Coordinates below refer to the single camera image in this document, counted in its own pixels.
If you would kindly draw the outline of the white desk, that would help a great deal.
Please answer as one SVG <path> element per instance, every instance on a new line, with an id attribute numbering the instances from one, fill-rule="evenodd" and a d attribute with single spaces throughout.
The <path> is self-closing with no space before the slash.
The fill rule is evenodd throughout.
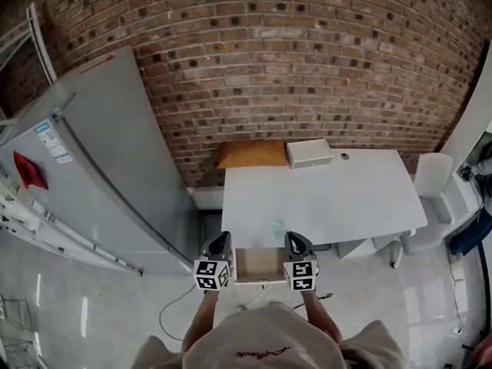
<path id="1" fill-rule="evenodd" d="M 312 244 L 366 241 L 421 228 L 427 218 L 395 150 L 336 149 L 329 165 L 231 168 L 222 225 L 234 248 L 280 248 L 271 224 Z"/>

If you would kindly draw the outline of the white rectangular box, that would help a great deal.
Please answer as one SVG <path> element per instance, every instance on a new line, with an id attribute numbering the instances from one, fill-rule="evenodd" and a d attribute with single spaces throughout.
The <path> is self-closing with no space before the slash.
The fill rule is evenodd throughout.
<path id="1" fill-rule="evenodd" d="M 329 165 L 334 157 L 324 139 L 287 143 L 286 151 L 293 170 Z"/>

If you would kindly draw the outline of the beige cap with red embroidery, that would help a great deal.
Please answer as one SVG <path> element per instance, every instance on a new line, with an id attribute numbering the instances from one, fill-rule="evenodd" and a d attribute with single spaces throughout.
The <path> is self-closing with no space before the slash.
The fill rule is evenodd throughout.
<path id="1" fill-rule="evenodd" d="M 183 369 L 347 369 L 326 333 L 281 303 L 233 314 L 187 350 Z"/>

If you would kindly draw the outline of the blue and white label sticker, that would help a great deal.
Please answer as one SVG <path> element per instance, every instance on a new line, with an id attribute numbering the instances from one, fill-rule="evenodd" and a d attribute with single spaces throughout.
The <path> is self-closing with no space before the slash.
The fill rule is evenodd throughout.
<path id="1" fill-rule="evenodd" d="M 58 139 L 55 130 L 48 121 L 44 121 L 34 127 L 34 132 L 48 149 L 52 157 L 60 164 L 66 164 L 73 161 L 71 155 L 65 149 L 64 145 Z"/>

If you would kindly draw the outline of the white drawer with wooden inside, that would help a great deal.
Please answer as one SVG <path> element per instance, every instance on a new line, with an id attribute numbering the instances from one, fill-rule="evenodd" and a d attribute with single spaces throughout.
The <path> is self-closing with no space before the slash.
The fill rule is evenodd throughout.
<path id="1" fill-rule="evenodd" d="M 235 248 L 234 283 L 282 284 L 284 252 L 281 248 Z"/>

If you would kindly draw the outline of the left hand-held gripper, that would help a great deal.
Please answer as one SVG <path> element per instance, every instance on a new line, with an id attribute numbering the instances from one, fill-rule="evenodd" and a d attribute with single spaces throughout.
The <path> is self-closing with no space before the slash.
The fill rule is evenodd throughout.
<path id="1" fill-rule="evenodd" d="M 194 261 L 193 278 L 197 289 L 220 291 L 228 284 L 232 263 L 231 233 L 223 231 L 217 238 L 208 239 L 199 258 Z"/>

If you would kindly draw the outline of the white metal shelf rack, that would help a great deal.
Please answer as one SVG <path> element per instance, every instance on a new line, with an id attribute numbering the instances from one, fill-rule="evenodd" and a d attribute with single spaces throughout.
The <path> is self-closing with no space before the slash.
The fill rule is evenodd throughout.
<path id="1" fill-rule="evenodd" d="M 26 42 L 31 42 L 47 78 L 48 88 L 53 89 L 57 75 L 45 46 L 34 2 L 26 8 L 26 20 L 0 36 L 0 42 L 0 71 Z M 62 257 L 141 276 L 142 271 L 62 223 L 23 186 L 15 167 L 13 150 L 3 147 L 33 106 L 31 101 L 10 118 L 5 117 L 0 107 L 0 229 L 4 228 L 17 238 Z"/>

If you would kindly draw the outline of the person's right forearm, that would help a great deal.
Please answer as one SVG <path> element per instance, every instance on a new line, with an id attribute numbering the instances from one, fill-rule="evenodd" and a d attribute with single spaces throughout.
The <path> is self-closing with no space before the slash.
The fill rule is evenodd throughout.
<path id="1" fill-rule="evenodd" d="M 315 291 L 302 291 L 301 296 L 304 300 L 308 322 L 323 331 L 336 343 L 341 343 L 343 337 L 340 329 L 317 298 Z"/>

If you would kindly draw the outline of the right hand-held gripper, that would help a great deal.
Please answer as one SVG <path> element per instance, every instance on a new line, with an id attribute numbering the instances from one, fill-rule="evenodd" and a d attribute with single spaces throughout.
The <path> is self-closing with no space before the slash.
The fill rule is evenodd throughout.
<path id="1" fill-rule="evenodd" d="M 313 244 L 297 232 L 284 235 L 284 277 L 292 291 L 314 291 L 319 272 Z"/>

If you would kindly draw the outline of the white office chair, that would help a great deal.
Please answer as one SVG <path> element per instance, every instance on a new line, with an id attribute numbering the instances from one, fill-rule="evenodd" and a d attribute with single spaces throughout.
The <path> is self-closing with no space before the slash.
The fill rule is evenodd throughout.
<path id="1" fill-rule="evenodd" d="M 418 158 L 413 183 L 427 224 L 403 232 L 390 243 L 392 268 L 398 268 L 404 255 L 416 254 L 440 245 L 446 228 L 454 223 L 454 212 L 444 194 L 452 163 L 451 156 L 441 153 L 427 153 Z"/>

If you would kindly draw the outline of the orange pillow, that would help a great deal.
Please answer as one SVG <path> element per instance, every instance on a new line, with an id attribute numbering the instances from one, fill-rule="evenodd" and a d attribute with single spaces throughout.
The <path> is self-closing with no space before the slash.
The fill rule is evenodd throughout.
<path id="1" fill-rule="evenodd" d="M 234 141 L 218 148 L 218 169 L 288 166 L 284 142 Z"/>

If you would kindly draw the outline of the person's left forearm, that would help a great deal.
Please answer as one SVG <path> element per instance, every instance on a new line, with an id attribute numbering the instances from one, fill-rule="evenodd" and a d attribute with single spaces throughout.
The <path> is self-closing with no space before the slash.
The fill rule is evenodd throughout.
<path id="1" fill-rule="evenodd" d="M 201 304 L 186 332 L 181 344 L 181 351 L 186 352 L 213 329 L 214 315 L 219 291 L 206 291 Z"/>

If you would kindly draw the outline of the grey refrigerator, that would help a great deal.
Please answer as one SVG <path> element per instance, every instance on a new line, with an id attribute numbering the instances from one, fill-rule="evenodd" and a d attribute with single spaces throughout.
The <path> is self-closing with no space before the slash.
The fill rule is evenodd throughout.
<path id="1" fill-rule="evenodd" d="M 73 161 L 60 165 L 36 135 L 34 127 L 44 121 Z M 74 232 L 142 275 L 191 274 L 199 251 L 198 210 L 129 47 L 60 77 L 3 148 L 40 167 L 48 190 L 28 191 Z"/>

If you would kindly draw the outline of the red diamond sticker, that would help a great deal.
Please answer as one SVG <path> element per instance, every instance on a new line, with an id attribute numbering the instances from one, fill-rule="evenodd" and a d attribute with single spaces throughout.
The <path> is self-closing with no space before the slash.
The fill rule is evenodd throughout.
<path id="1" fill-rule="evenodd" d="M 23 186 L 28 189 L 30 186 L 48 190 L 42 175 L 38 169 L 27 158 L 20 155 L 17 151 L 13 151 L 15 167 L 20 175 Z"/>

